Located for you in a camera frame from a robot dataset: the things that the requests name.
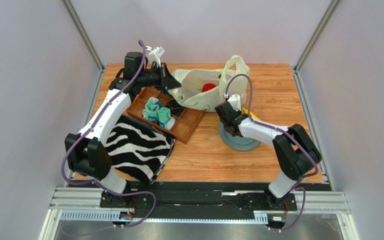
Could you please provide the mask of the pale green plastic bag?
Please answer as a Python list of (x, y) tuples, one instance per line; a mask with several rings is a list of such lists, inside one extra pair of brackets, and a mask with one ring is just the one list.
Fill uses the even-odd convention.
[[(240, 95), (241, 106), (247, 99), (247, 76), (250, 68), (239, 55), (233, 55), (223, 69), (176, 69), (172, 75), (181, 83), (180, 88), (169, 90), (171, 96), (183, 107), (205, 112), (215, 112), (215, 107), (231, 95)], [(216, 87), (202, 92), (204, 84)]]

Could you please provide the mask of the red apple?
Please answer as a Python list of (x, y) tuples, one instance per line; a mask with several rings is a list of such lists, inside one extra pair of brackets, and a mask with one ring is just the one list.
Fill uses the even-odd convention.
[(202, 86), (201, 91), (202, 92), (208, 92), (208, 91), (214, 89), (215, 87), (216, 87), (216, 85), (214, 83), (206, 83)]

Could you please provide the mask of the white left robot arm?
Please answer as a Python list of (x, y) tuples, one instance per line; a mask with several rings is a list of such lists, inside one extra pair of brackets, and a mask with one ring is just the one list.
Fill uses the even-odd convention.
[(105, 148), (109, 135), (122, 113), (145, 87), (173, 90), (181, 87), (161, 62), (164, 49), (146, 47), (146, 52), (128, 52), (124, 67), (111, 82), (106, 97), (91, 118), (77, 133), (64, 140), (66, 154), (62, 166), (91, 178), (113, 195), (126, 195), (127, 181), (112, 169), (112, 159)]

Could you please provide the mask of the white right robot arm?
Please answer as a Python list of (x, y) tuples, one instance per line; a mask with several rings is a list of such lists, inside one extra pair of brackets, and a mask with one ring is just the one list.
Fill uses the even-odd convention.
[(228, 101), (215, 110), (226, 134), (252, 139), (275, 150), (280, 172), (265, 190), (273, 199), (282, 199), (303, 179), (318, 173), (322, 156), (302, 125), (287, 127), (263, 122), (235, 110)]

